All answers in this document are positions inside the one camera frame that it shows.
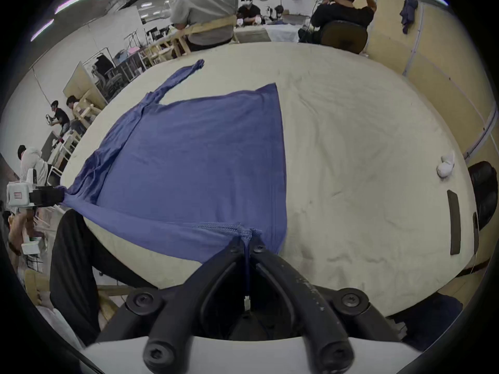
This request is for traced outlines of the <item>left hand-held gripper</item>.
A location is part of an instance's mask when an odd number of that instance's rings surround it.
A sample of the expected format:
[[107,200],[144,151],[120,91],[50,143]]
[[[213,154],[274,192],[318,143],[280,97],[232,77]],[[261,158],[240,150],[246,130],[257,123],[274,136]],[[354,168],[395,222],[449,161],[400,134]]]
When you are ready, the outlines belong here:
[[39,255],[44,247],[44,234],[36,229],[35,208],[48,208],[63,203],[66,188],[63,186],[41,186],[33,189],[26,182],[11,182],[7,186],[8,207],[12,214],[27,213],[22,255]]

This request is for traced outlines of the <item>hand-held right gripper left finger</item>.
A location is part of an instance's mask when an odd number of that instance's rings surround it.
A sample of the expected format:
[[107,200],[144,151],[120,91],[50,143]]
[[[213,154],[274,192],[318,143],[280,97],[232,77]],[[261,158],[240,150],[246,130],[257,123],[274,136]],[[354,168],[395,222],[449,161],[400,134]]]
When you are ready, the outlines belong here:
[[182,285],[139,288],[96,344],[147,337],[142,361],[152,373],[185,373],[193,335],[226,337],[246,311],[246,240],[237,235]]

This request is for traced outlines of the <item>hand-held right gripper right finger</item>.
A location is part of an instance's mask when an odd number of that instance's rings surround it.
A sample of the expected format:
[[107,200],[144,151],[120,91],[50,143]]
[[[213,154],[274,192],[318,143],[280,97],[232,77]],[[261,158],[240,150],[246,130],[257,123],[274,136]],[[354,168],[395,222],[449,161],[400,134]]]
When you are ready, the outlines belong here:
[[246,242],[246,265],[270,282],[283,299],[291,328],[300,330],[306,339],[308,361],[315,373],[344,373],[352,367],[354,351],[348,330],[363,340],[399,342],[363,291],[316,287],[269,251],[259,237]]

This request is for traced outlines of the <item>person's left hand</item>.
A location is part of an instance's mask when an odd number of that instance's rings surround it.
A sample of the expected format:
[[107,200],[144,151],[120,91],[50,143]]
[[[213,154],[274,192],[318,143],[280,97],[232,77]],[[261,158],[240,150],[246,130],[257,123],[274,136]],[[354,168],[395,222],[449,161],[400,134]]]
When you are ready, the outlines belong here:
[[16,256],[21,256],[22,244],[24,238],[22,235],[25,229],[25,224],[27,221],[27,213],[19,212],[9,216],[9,241],[8,245],[10,250],[15,253]]

